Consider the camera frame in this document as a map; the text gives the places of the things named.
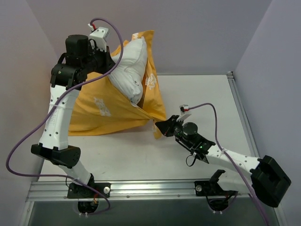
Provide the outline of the white pillow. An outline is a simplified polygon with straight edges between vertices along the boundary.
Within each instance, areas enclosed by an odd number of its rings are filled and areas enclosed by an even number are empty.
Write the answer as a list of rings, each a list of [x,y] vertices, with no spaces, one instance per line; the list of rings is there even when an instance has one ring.
[[[108,75],[110,82],[132,103],[140,102],[143,95],[142,80],[148,59],[145,39],[131,40],[124,46],[118,66]]]

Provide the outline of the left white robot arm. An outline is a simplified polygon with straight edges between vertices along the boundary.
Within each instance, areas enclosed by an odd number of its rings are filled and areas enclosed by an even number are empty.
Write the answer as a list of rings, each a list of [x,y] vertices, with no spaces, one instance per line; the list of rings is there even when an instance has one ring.
[[[106,39],[90,34],[70,35],[65,40],[66,52],[51,70],[50,117],[43,134],[31,153],[57,165],[78,184],[83,197],[94,194],[93,176],[80,162],[81,150],[68,144],[68,132],[75,101],[88,74],[105,74],[114,65]]]

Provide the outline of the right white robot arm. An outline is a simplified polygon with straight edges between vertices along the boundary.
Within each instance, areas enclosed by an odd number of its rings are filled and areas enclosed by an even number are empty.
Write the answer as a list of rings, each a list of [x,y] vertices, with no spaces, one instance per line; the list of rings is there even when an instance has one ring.
[[[215,142],[198,133],[195,123],[185,123],[178,115],[155,125],[165,137],[174,137],[195,159],[219,166],[209,180],[209,189],[214,194],[222,191],[249,193],[251,187],[261,202],[276,208],[292,183],[271,156],[258,158],[221,150]]]

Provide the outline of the orange Mickey Mouse pillowcase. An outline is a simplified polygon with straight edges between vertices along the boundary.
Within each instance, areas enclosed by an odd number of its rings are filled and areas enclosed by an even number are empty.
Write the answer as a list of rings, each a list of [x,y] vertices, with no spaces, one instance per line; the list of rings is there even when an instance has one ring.
[[[166,110],[160,93],[158,76],[152,56],[154,31],[142,31],[132,39],[144,38],[148,59],[142,80],[143,95],[139,103],[132,103],[110,82],[109,77],[94,81],[82,87],[76,99],[69,125],[70,136],[97,136],[166,120]],[[118,47],[111,55],[117,61]]]

